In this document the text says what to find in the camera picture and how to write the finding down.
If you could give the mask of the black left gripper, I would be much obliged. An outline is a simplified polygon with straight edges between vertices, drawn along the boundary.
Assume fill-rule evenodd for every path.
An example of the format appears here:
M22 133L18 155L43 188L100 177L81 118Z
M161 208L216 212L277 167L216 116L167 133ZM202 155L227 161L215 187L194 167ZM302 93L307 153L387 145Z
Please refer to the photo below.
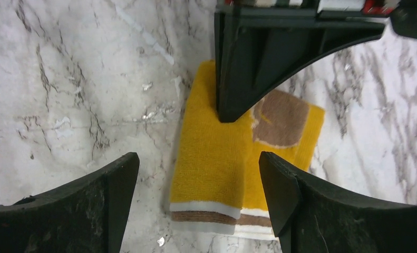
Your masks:
M312 63L395 34L417 40L417 1L217 1L216 110L237 121L270 91Z

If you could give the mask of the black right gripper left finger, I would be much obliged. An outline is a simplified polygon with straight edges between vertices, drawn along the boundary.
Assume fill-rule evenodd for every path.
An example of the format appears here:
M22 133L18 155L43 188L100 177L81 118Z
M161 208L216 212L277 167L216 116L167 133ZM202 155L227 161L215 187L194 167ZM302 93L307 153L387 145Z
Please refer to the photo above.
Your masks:
M13 205L0 205L0 252L119 252L140 160L99 170Z

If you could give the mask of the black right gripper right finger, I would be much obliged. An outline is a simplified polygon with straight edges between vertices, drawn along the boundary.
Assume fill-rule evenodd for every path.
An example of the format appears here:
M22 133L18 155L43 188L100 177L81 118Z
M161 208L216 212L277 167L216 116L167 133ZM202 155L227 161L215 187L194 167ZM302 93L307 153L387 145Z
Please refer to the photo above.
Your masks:
M344 189L272 152L259 171L283 252L417 252L417 206Z

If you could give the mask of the yellow brown bear towel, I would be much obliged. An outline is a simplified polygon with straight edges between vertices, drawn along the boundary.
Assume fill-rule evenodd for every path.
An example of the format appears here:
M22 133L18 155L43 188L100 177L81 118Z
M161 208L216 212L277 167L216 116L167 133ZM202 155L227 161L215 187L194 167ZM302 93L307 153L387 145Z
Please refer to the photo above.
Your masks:
M307 171L325 112L272 90L233 123L216 111L216 66L200 64L187 99L170 189L174 229L275 240L259 157L273 152Z

